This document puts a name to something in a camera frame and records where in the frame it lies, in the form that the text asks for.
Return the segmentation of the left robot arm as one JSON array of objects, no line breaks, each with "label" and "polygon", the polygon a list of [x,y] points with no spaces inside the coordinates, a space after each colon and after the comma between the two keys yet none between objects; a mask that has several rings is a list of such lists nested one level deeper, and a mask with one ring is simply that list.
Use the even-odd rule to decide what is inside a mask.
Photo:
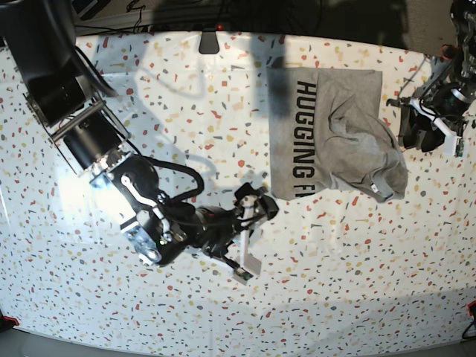
[{"label": "left robot arm", "polygon": [[410,97],[388,100],[401,109],[399,145],[431,152],[438,147],[455,157],[464,153],[465,113],[475,102],[475,2],[453,1],[456,45],[444,45],[441,63]]}]

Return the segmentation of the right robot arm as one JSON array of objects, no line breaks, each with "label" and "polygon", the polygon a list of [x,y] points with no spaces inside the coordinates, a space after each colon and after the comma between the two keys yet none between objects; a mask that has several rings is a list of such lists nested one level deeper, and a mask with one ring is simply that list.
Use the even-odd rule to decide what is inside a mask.
[{"label": "right robot arm", "polygon": [[167,266],[187,248],[240,282],[261,272],[248,250],[256,228],[279,208],[264,188],[243,184],[234,207],[195,207],[205,188],[194,169],[142,155],[106,105],[115,90],[77,47],[69,1],[3,1],[1,37],[27,87],[26,101],[50,142],[63,142],[91,186],[119,215],[120,230],[146,266]]}]

